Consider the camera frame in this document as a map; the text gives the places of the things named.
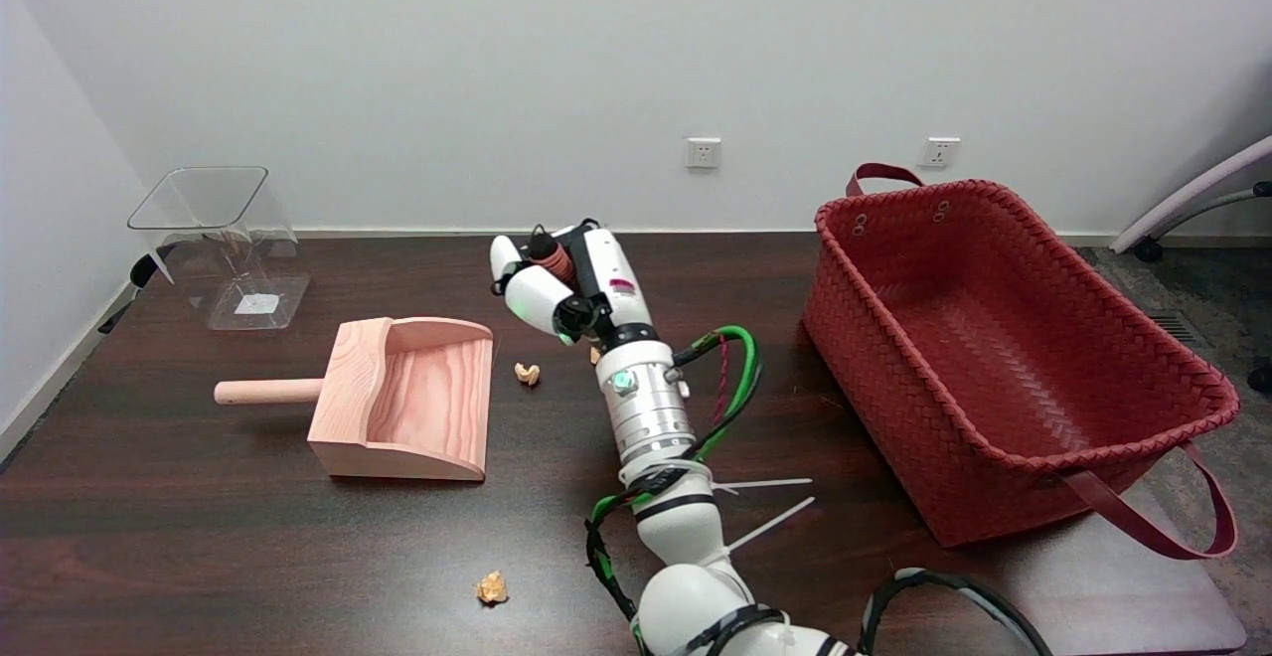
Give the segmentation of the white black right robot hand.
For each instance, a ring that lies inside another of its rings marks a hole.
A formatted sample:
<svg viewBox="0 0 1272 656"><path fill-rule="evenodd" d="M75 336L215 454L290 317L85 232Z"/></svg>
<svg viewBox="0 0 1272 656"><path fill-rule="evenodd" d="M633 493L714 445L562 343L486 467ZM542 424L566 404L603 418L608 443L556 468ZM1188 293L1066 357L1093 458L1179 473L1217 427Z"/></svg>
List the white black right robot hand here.
<svg viewBox="0 0 1272 656"><path fill-rule="evenodd" d="M614 234L595 220L547 231L537 225L490 245L491 292L524 324L600 353L658 339L635 271Z"/></svg>

